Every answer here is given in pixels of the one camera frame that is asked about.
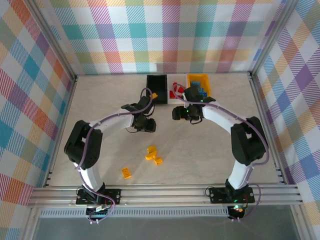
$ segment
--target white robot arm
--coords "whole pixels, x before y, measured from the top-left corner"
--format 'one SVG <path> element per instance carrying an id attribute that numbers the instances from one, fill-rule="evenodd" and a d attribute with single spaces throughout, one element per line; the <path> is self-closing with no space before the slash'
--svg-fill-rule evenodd
<path id="1" fill-rule="evenodd" d="M 253 161 L 261 159 L 266 152 L 260 133 L 266 144 L 266 137 L 260 120 L 253 116 L 250 118 L 239 117 L 225 107 L 222 107 L 212 97 L 202 97 L 197 87 L 189 87 L 184 90 L 185 105 L 177 106 L 172 111 L 172 119 L 189 120 L 191 124 L 201 123 L 203 119 L 213 121 L 231 135 L 232 154 L 235 158 L 231 175 L 225 182 L 227 200 L 237 200 L 248 192 L 248 179 L 252 171 Z"/>
<path id="2" fill-rule="evenodd" d="M 172 118 L 174 120 L 185 119 L 191 123 L 192 121 L 198 121 L 197 123 L 200 123 L 202 119 L 207 119 L 218 124 L 231 135 L 232 153 L 235 158 L 235 163 L 231 175 L 225 182 L 224 189 L 230 202 L 248 190 L 247 180 L 252 170 L 252 162 L 262 158 L 266 149 L 254 131 L 242 121 L 232 117 L 229 114 L 230 112 L 227 113 L 223 111 L 224 108 L 205 105 L 214 104 L 215 106 L 220 106 L 220 104 L 211 97 L 203 98 L 196 87 L 185 89 L 184 98 L 187 101 L 203 102 L 203 104 L 186 104 L 185 106 L 175 107 L 172 111 Z M 115 113 L 118 115 L 117 117 L 111 117 L 102 123 L 100 123 L 101 120 L 89 123 L 80 120 L 75 124 L 67 144 L 64 147 L 64 152 L 73 164 L 78 167 L 84 153 L 84 139 L 88 141 L 85 158 L 79 167 L 79 171 L 85 185 L 91 190 L 98 193 L 103 193 L 105 190 L 105 184 L 99 175 L 96 165 L 100 154 L 101 143 L 105 138 L 117 130 L 128 127 L 134 127 L 137 131 L 155 132 L 156 122 L 152 118 L 148 118 L 148 116 L 151 115 L 150 112 L 153 112 L 151 111 L 153 105 L 144 112 L 135 113 L 143 109 L 149 101 L 150 98 L 144 96 L 138 103 L 124 105 Z M 247 118 L 247 121 L 257 128 L 265 139 L 259 119 L 251 117 Z M 86 139 L 88 131 L 93 126 L 95 126 L 93 131 L 89 138 Z M 94 202 L 98 204 L 103 203 L 102 197 L 90 191 L 88 191 L 87 194 L 90 194 L 92 198 L 95 199 Z"/>
<path id="3" fill-rule="evenodd" d="M 149 118 L 154 109 L 150 101 L 150 97 L 143 96 L 138 103 L 126 104 L 116 113 L 103 119 L 92 122 L 80 120 L 74 125 L 64 147 L 64 153 L 80 172 L 83 185 L 89 188 L 84 190 L 91 196 L 91 202 L 97 204 L 104 202 L 103 197 L 92 193 L 94 191 L 103 194 L 105 191 L 105 184 L 96 164 L 100 156 L 102 141 L 117 130 L 128 127 L 134 127 L 138 132 L 155 132 L 156 122 Z"/>

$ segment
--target black container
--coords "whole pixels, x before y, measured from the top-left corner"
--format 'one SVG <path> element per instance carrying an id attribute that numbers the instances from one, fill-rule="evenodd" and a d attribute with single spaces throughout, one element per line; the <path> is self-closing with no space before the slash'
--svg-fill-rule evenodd
<path id="1" fill-rule="evenodd" d="M 152 93 L 156 93 L 158 97 L 153 100 L 154 104 L 168 104 L 167 75 L 147 75 L 146 87 Z"/>

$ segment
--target colorful checkered pattern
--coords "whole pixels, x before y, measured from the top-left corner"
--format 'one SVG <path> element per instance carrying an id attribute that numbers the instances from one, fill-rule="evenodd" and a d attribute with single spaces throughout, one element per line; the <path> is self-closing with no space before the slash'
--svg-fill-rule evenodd
<path id="1" fill-rule="evenodd" d="M 0 0 L 0 239 L 15 240 L 72 82 L 23 0 Z"/>
<path id="2" fill-rule="evenodd" d="M 256 51 L 256 53 L 255 53 L 255 55 L 254 55 L 253 61 L 252 61 L 252 63 L 251 63 L 251 66 L 249 67 L 248 72 L 251 72 L 251 71 L 253 70 L 254 66 L 256 65 L 257 60 L 258 60 L 258 58 L 259 58 L 259 56 L 260 56 L 260 54 L 261 54 L 261 51 L 264 49 L 264 47 L 265 47 L 265 45 L 266 45 L 266 42 L 267 42 L 267 40 L 269 39 L 269 36 L 270 36 L 272 30 L 274 29 L 274 26 L 275 26 L 277 20 L 279 19 L 280 15 L 281 15 L 281 13 L 282 13 L 282 10 L 284 9 L 284 7 L 285 7 L 285 5 L 286 5 L 287 2 L 288 2 L 288 0 L 282 0 L 282 1 L 281 1 L 280 6 L 278 7 L 275 15 L 273 16 L 273 19 L 272 19 L 272 21 L 271 21 L 271 24 L 270 24 L 270 26 L 268 27 L 267 31 L 265 32 L 265 35 L 264 35 L 264 37 L 263 37 L 263 40 L 262 40 L 262 42 L 260 43 L 260 46 L 259 46 L 258 50 Z"/>
<path id="3" fill-rule="evenodd" d="M 285 173 L 320 239 L 320 0 L 301 0 L 259 71 Z"/>
<path id="4" fill-rule="evenodd" d="M 246 72 L 286 0 L 48 2 L 57 20 L 44 16 L 72 64 L 95 75 Z"/>

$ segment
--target yellow container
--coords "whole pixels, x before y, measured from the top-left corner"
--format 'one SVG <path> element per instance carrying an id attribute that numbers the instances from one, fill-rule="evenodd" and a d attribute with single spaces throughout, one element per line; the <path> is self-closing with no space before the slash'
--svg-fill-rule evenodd
<path id="1" fill-rule="evenodd" d="M 192 82 L 200 82 L 200 87 L 206 92 L 207 96 L 211 96 L 211 88 L 209 84 L 208 74 L 188 74 L 188 86 Z"/>

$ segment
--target white object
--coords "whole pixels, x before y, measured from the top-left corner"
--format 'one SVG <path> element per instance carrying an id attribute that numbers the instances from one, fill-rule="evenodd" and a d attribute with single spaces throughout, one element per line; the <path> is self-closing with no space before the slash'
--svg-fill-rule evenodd
<path id="1" fill-rule="evenodd" d="M 188 78 L 187 74 L 168 74 L 166 76 L 167 80 L 167 98 L 168 98 L 168 104 L 183 104 L 183 102 L 180 99 L 177 98 L 170 98 L 170 91 L 173 89 L 173 84 L 181 84 L 184 86 L 184 88 L 188 87 Z M 182 95 L 181 93 L 178 93 L 179 87 L 177 86 L 175 93 L 177 95 Z"/>
<path id="2" fill-rule="evenodd" d="M 126 109 L 120 109 L 115 114 L 128 113 L 128 112 L 129 111 Z M 90 122 L 90 126 L 92 127 L 99 121 L 101 121 L 101 119 L 98 121 Z M 94 129 L 100 130 L 102 132 L 102 141 L 103 141 L 104 139 L 109 137 L 111 134 L 113 134 L 115 131 L 132 126 L 133 121 L 134 121 L 134 115 L 132 114 L 116 116 L 104 121 L 102 124 L 99 124 Z M 98 191 L 102 187 L 103 181 L 100 177 L 97 164 L 85 170 L 80 168 L 80 173 L 83 177 L 84 183 L 92 190 Z"/>
<path id="3" fill-rule="evenodd" d="M 221 106 L 218 102 L 212 101 L 211 104 Z M 222 111 L 221 109 L 217 109 L 212 106 L 204 106 L 202 108 L 203 117 L 205 119 L 211 120 L 214 123 L 221 126 L 225 129 L 229 134 L 231 134 L 231 127 L 235 124 L 241 124 L 242 122 L 238 119 L 233 118 L 226 112 Z M 239 163 L 235 160 L 233 170 L 231 175 L 228 178 L 230 185 L 235 189 L 241 189 L 247 185 L 246 177 L 249 173 L 251 168 L 251 164 L 246 166 L 245 164 Z"/>

